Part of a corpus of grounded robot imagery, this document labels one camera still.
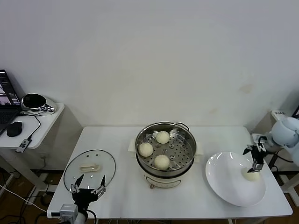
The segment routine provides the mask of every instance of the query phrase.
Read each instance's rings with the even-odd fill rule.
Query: laptop
[[[5,70],[0,69],[0,134],[21,111],[20,101]]]

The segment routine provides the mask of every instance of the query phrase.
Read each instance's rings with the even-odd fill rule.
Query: white table
[[[196,141],[200,141],[204,156],[194,163],[184,181],[171,189],[150,189],[139,173],[136,158],[128,153],[130,140],[142,127],[85,127],[70,157],[93,149],[106,150],[116,161],[116,172],[106,193],[90,204],[97,218],[101,219],[224,219],[259,217],[257,223],[274,216],[288,216],[292,209],[265,164],[262,175],[266,182],[265,198],[256,206],[236,207],[218,197],[209,186],[205,166],[207,159],[221,151],[242,154],[250,144],[250,134],[242,126],[191,127]],[[58,212],[64,203],[73,203],[71,194],[60,180],[51,204],[51,212]]]
[[[47,116],[37,116],[41,122],[40,128],[33,134],[32,141],[29,144],[28,148],[25,150],[35,149],[40,146],[41,142],[61,114],[64,109],[64,104],[57,104],[58,109],[55,113]],[[24,177],[26,177],[30,182],[32,182],[36,188],[33,189],[32,196],[37,195],[39,191],[45,191],[48,186],[43,182],[46,175],[41,175],[40,178],[34,174],[26,164],[26,162],[18,156],[18,153],[15,152],[17,147],[23,142],[24,139],[27,139],[31,133],[38,127],[37,120],[32,116],[19,116],[16,117],[13,122],[21,121],[22,122],[22,133],[15,137],[8,137],[6,131],[0,136],[0,156],[5,160],[0,159],[0,165],[7,171],[12,172],[16,169]]]

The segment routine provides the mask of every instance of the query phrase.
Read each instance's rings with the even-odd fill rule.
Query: steamed bun
[[[138,147],[139,154],[144,157],[149,157],[153,151],[153,146],[147,142],[140,144]]]
[[[154,165],[157,169],[167,170],[170,165],[170,160],[166,155],[159,155],[155,158]]]
[[[248,181],[258,181],[260,179],[260,173],[253,172],[253,173],[247,173],[248,168],[243,168],[241,170],[243,177]]]
[[[156,140],[160,144],[166,144],[167,142],[169,142],[169,139],[170,135],[165,131],[158,132],[158,134],[156,135]]]

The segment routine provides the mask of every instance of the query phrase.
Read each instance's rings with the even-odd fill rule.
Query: metal steamer tray
[[[196,142],[187,128],[182,126],[182,124],[170,122],[155,123],[144,128],[137,136],[135,142],[140,165],[159,177],[180,175],[188,169],[193,164]],[[160,144],[156,141],[156,135],[159,131],[167,131],[170,134],[168,143]],[[138,146],[144,142],[151,144],[154,148],[153,154],[149,157],[143,157],[138,153]],[[170,165],[167,170],[155,168],[154,160],[158,155],[166,155],[170,159]]]

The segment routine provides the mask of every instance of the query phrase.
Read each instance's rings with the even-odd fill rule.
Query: black device
[[[5,131],[20,111],[20,101],[7,77],[7,73],[0,69],[0,134]]]
[[[22,132],[22,122],[14,122],[8,125],[6,131],[8,137],[18,136]]]

